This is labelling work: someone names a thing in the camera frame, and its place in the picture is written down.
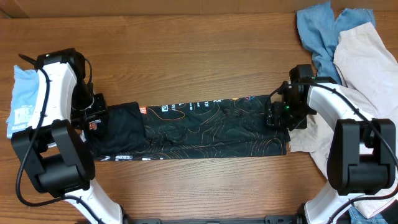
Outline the black orange patterned t-shirt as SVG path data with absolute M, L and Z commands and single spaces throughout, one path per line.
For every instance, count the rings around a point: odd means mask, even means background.
M 266 99 L 113 105 L 81 138 L 98 161 L 282 156 L 290 136 L 266 126 Z

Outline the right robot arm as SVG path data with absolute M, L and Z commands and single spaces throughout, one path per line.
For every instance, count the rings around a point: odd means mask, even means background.
M 266 100 L 265 125 L 292 131 L 305 129 L 306 117 L 319 114 L 333 130 L 326 165 L 328 180 L 318 195 L 295 215 L 267 215 L 265 223 L 337 223 L 355 202 L 392 198 L 397 170 L 396 126 L 372 118 L 340 90 L 331 77 L 316 77 L 311 65 L 297 65 L 275 92 L 281 101 Z

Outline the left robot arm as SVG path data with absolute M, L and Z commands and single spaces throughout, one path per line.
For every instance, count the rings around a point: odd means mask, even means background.
M 29 207 L 66 201 L 90 223 L 130 223 L 96 181 L 94 159 L 78 134 L 108 115 L 103 95 L 85 81 L 89 61 L 74 48 L 20 57 L 34 66 L 39 89 L 26 129 L 11 138 L 21 162 L 17 198 Z

